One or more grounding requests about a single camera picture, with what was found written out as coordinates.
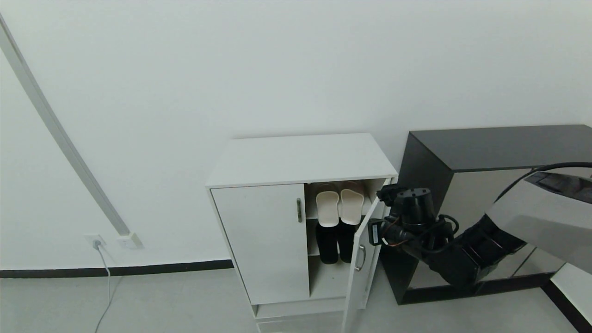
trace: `white slipper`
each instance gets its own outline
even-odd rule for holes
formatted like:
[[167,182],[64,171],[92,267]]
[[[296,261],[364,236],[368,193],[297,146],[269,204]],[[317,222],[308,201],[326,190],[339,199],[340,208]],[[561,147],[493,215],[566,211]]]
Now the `white slipper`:
[[318,223],[326,228],[339,224],[339,194],[333,184],[322,184],[317,189]]
[[362,206],[364,205],[364,190],[357,181],[346,181],[341,190],[341,212],[343,223],[358,225],[362,218]]

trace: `cabinet top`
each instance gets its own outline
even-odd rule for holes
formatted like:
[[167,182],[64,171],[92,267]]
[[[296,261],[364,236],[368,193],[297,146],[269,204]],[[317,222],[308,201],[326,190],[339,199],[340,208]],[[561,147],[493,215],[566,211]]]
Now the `cabinet top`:
[[208,188],[389,178],[395,168],[369,133],[235,139]]
[[592,162],[592,129],[586,125],[425,130],[409,134],[456,172]]

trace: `door handle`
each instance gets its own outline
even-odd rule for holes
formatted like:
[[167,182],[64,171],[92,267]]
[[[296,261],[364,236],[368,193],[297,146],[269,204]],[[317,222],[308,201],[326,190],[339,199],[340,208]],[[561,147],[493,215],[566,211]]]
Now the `door handle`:
[[362,267],[364,267],[364,263],[366,262],[366,247],[363,245],[360,245],[359,249],[360,249],[360,251],[362,251],[362,264],[359,267],[358,266],[353,267],[358,272],[362,270]]
[[298,222],[302,223],[302,201],[300,198],[296,199],[296,211],[298,212]]

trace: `white cabinet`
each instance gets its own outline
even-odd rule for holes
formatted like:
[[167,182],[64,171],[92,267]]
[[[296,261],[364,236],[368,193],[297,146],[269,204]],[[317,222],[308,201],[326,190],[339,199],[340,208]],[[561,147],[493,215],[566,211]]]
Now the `white cabinet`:
[[[318,329],[306,327],[312,322],[330,326],[324,331],[350,330],[378,261],[366,225],[388,214],[375,193],[397,177],[367,133],[229,142],[207,189],[261,332]],[[351,264],[326,265],[314,236],[314,187],[346,180],[365,188],[363,219]]]

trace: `white wall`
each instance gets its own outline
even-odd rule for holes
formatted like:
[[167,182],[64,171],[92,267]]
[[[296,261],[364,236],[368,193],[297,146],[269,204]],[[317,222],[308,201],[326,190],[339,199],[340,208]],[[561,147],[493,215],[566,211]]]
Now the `white wall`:
[[2,60],[0,268],[229,257],[203,183],[231,137],[579,123],[591,2],[25,1],[0,11],[146,249],[116,234]]

